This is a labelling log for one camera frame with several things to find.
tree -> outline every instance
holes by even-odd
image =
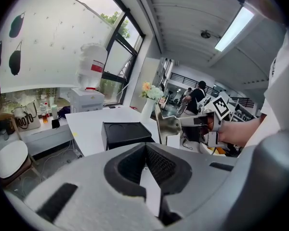
[[[103,17],[111,25],[114,25],[117,18],[119,17],[119,13],[116,11],[112,16],[101,13],[101,17]],[[131,37],[129,30],[126,28],[128,23],[129,20],[125,20],[119,29],[119,33],[126,39],[129,39]]]

flower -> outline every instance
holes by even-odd
[[[163,96],[162,90],[160,90],[155,86],[152,86],[151,90],[147,92],[147,97],[155,101],[159,100],[162,96]]]
[[[147,91],[151,89],[151,84],[149,82],[143,83],[143,91]]]

black square box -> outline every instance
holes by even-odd
[[[128,144],[154,142],[150,131],[140,122],[103,122],[102,139],[105,151]]]

black t-shirt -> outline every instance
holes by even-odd
[[[195,89],[192,91],[191,94],[189,94],[189,96],[191,96],[192,99],[188,103],[188,106],[186,109],[193,112],[195,115],[198,114],[197,103],[200,102],[205,97],[203,93],[206,94],[204,90],[202,91],[200,89]]]

red label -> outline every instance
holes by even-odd
[[[103,68],[100,66],[92,64],[91,70],[101,73],[103,71]]]

